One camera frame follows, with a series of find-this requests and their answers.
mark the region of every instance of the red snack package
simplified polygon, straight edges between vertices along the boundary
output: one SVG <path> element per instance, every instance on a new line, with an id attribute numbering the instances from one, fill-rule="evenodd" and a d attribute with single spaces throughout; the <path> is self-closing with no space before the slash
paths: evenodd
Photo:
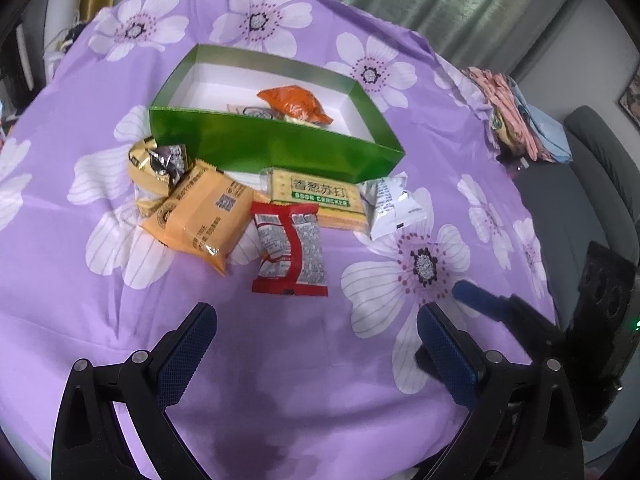
<path id="1" fill-rule="evenodd" d="M 324 113 L 322 105 L 316 99 L 316 96 L 298 85 L 262 90 L 258 93 L 258 97 L 267 101 L 274 110 L 299 121 L 315 124 L 331 124 L 334 122 L 331 117 Z"/>
<path id="2" fill-rule="evenodd" d="M 327 296 L 318 204 L 264 204 L 254 202 L 254 215 L 266 256 L 252 292 Z"/>

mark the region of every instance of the blue gripper pad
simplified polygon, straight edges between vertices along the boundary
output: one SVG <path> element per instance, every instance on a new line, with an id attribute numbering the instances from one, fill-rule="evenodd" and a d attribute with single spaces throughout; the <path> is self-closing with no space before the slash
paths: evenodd
<path id="1" fill-rule="evenodd" d="M 156 400 L 161 410 L 180 401 L 216 335 L 218 317 L 215 309 L 206 303 L 199 303 L 194 311 L 196 309 L 199 312 L 192 312 L 173 334 L 178 341 L 170 342 L 174 347 L 158 371 Z"/>
<path id="2" fill-rule="evenodd" d="M 418 311 L 418 335 L 442 383 L 456 404 L 471 411 L 478 400 L 478 374 L 455 341 L 452 330 L 458 331 L 437 304 L 430 303 Z"/>
<path id="3" fill-rule="evenodd" d="M 506 298 L 499 298 L 473 283 L 460 280 L 451 289 L 456 300 L 494 321 L 505 321 L 511 317 L 511 305 Z"/>

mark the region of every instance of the purple bedsheet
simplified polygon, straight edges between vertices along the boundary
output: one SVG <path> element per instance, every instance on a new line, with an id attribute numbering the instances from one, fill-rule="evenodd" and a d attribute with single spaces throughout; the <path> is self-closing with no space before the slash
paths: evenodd
<path id="1" fill-rule="evenodd" d="M 429 218 L 376 243 L 323 230 L 328 298 L 252 294 L 252 226 L 225 278 L 137 226 L 127 151 L 148 135 L 146 107 L 172 69 L 210 42 L 357 78 L 406 149 L 397 171 Z M 101 11 L 0 155 L 0 418 L 50 457 L 76 359 L 122 362 L 207 301 L 218 335 L 168 413 L 212 478 L 379 480 L 437 452 L 466 411 L 415 367 L 418 306 L 438 301 L 514 362 L 522 349 L 452 300 L 453 283 L 516 293 L 553 317 L 530 215 L 484 141 L 486 113 L 418 34 L 335 0 Z"/>

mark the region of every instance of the white snack package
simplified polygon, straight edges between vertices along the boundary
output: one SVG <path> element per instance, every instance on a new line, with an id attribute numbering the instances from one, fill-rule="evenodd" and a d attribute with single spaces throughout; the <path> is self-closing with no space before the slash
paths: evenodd
<path id="1" fill-rule="evenodd" d="M 396 232 L 407 225 L 415 224 L 427 217 L 427 211 L 406 188 L 406 173 L 369 180 L 360 185 L 364 202 L 371 206 L 369 225 L 370 238 Z"/>

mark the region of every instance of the flower center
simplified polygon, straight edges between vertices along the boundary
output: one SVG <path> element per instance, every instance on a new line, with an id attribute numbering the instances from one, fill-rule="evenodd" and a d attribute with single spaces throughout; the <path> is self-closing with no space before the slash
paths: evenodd
<path id="1" fill-rule="evenodd" d="M 533 269 L 534 267 L 533 256 L 531 255 L 531 252 L 529 251 L 529 249 L 525 249 L 524 255 L 527 259 L 527 265 L 529 266 L 530 269 Z"/>
<path id="2" fill-rule="evenodd" d="M 128 40 L 136 40 L 146 32 L 145 25 L 143 23 L 131 23 L 129 28 L 125 31 L 124 37 Z"/>
<path id="3" fill-rule="evenodd" d="M 261 30 L 264 32 L 264 26 L 269 22 L 265 12 L 254 12 L 249 16 L 249 31 Z"/>
<path id="4" fill-rule="evenodd" d="M 498 222 L 496 221 L 494 214 L 488 207 L 484 208 L 484 212 L 486 213 L 486 217 L 489 219 L 489 229 L 491 229 L 494 234 L 498 234 L 500 229 L 498 228 Z"/>
<path id="5" fill-rule="evenodd" d="M 375 69 L 375 67 L 366 66 L 366 65 L 364 66 L 364 70 L 362 71 L 362 74 L 360 74 L 360 77 L 365 83 L 372 83 L 372 84 L 377 83 L 378 79 L 380 79 L 380 76 L 382 76 L 382 74 L 379 73 Z"/>
<path id="6" fill-rule="evenodd" d="M 411 251 L 410 256 L 414 259 L 414 275 L 417 276 L 422 286 L 431 285 L 438 279 L 436 270 L 438 259 L 431 256 L 428 248 Z"/>
<path id="7" fill-rule="evenodd" d="M 377 93 L 386 86 L 389 70 L 373 56 L 361 57 L 351 67 L 351 77 L 360 81 L 367 92 Z"/>
<path id="8" fill-rule="evenodd" d="M 252 4 L 239 27 L 246 40 L 259 43 L 274 35 L 281 20 L 282 12 L 273 4 Z"/>

